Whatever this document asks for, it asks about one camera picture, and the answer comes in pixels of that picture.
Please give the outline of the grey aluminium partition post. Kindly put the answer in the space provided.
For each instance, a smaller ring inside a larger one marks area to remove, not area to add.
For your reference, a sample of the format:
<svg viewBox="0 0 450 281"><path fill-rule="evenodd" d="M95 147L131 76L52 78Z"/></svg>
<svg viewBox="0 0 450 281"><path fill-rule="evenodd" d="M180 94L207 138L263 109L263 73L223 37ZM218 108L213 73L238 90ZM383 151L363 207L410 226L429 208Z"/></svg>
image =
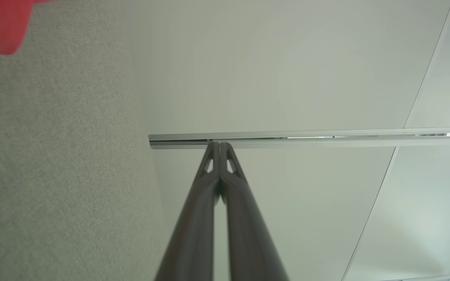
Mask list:
<svg viewBox="0 0 450 281"><path fill-rule="evenodd" d="M450 127L177 133L148 138L152 149L202 149L211 142L227 142L234 149L450 146Z"/></svg>

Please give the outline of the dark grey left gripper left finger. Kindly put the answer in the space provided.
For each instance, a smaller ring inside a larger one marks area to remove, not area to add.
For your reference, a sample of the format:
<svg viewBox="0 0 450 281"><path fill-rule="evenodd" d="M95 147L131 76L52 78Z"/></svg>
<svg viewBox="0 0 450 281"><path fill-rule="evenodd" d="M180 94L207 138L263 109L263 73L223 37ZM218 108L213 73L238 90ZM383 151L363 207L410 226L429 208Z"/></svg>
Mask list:
<svg viewBox="0 0 450 281"><path fill-rule="evenodd" d="M212 281L218 142L207 145L155 281Z"/></svg>

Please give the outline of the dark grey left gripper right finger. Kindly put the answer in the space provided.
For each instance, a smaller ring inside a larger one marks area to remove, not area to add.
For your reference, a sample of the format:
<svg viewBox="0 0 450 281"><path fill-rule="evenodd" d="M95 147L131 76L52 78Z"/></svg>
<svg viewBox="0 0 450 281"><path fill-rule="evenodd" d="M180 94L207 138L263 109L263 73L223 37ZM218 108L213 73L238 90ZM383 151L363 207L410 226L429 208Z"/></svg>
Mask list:
<svg viewBox="0 0 450 281"><path fill-rule="evenodd" d="M233 147L220 144L231 281L289 281Z"/></svg>

